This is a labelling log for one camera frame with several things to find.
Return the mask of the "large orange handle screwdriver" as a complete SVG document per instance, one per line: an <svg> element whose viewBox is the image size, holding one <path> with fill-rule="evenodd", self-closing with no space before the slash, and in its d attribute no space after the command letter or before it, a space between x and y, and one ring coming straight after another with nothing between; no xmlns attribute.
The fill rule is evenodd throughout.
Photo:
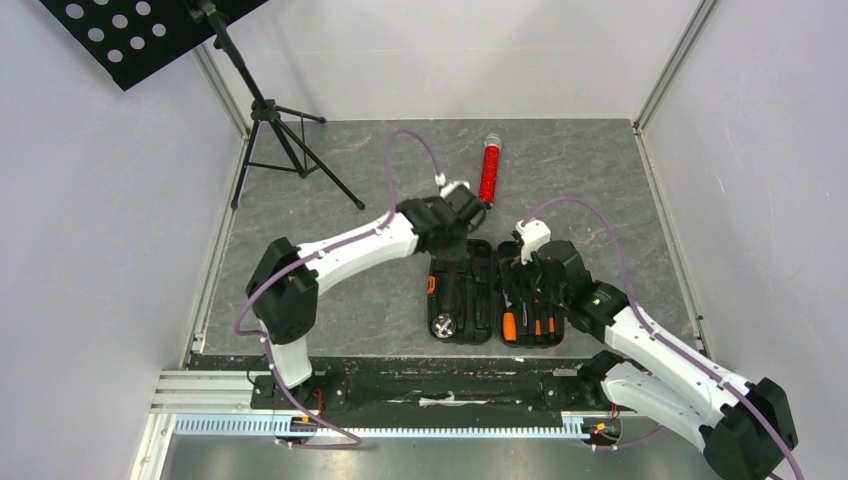
<svg viewBox="0 0 848 480"><path fill-rule="evenodd" d="M515 343L518 340L518 325L511 310L506 310L503 314L501 333L505 342Z"/></svg>

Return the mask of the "thin orange black screwdriver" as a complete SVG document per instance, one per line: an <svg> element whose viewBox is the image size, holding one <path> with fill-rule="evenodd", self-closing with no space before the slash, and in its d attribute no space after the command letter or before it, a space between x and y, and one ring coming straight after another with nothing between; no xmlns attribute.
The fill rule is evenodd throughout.
<svg viewBox="0 0 848 480"><path fill-rule="evenodd" d="M543 315L539 312L534 313L534 334L536 337L542 337L545 334L543 327Z"/></svg>

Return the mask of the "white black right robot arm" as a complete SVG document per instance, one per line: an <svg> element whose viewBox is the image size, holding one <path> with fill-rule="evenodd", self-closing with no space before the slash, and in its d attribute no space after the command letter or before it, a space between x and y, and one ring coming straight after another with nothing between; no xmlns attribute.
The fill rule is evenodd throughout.
<svg viewBox="0 0 848 480"><path fill-rule="evenodd" d="M652 419L692 444L722 479L766 479L797 447L786 392L774 381L753 383L677 339L621 289L593 279L571 242L548 242L528 257L522 248L497 248L515 317L502 338L558 345L571 325L604 344L578 372L585 405Z"/></svg>

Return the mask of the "black plastic tool case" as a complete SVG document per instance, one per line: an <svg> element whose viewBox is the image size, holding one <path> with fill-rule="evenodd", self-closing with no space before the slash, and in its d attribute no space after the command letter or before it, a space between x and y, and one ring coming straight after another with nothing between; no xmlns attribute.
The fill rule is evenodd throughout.
<svg viewBox="0 0 848 480"><path fill-rule="evenodd" d="M565 317L559 308L538 302L528 303L531 311L531 333L525 335L522 326L522 304L513 305L503 290L503 261L507 257L519 257L520 247L516 241L505 241L494 247L481 239L471 239L467 243L470 263L466 281L465 301L461 309L451 315L457 322L457 331L450 339L437 339L430 332L430 321L439 312L440 290L443 282L442 272L435 259L429 267L427 289L427 315L430 335L438 341L453 344L480 345L492 339L511 348L542 349L554 348L566 338ZM518 325L518 340L505 342L502 338L502 317L506 310L514 312ZM545 334L534 334L534 313L543 315ZM556 319L556 334L548 334L548 315L553 313Z"/></svg>

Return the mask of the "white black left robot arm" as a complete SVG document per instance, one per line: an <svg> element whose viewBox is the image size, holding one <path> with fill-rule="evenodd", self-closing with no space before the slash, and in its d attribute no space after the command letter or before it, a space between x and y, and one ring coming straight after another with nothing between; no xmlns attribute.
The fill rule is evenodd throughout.
<svg viewBox="0 0 848 480"><path fill-rule="evenodd" d="M467 183L451 182L435 196L403 200L376 220L335 237L300 245L286 237L273 241L248 281L239 315L253 313L259 322L253 333L266 347L276 396L290 408L312 399L306 336L323 294L370 268L419 253L461 259L485 210Z"/></svg>

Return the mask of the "steel claw hammer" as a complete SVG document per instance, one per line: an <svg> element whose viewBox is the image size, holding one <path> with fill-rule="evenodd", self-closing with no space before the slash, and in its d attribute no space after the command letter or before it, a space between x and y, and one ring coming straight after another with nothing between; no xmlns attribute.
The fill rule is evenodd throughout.
<svg viewBox="0 0 848 480"><path fill-rule="evenodd" d="M464 248L448 256L437 257L435 262L443 275L443 282L439 287L439 312L454 315L465 301L470 254Z"/></svg>

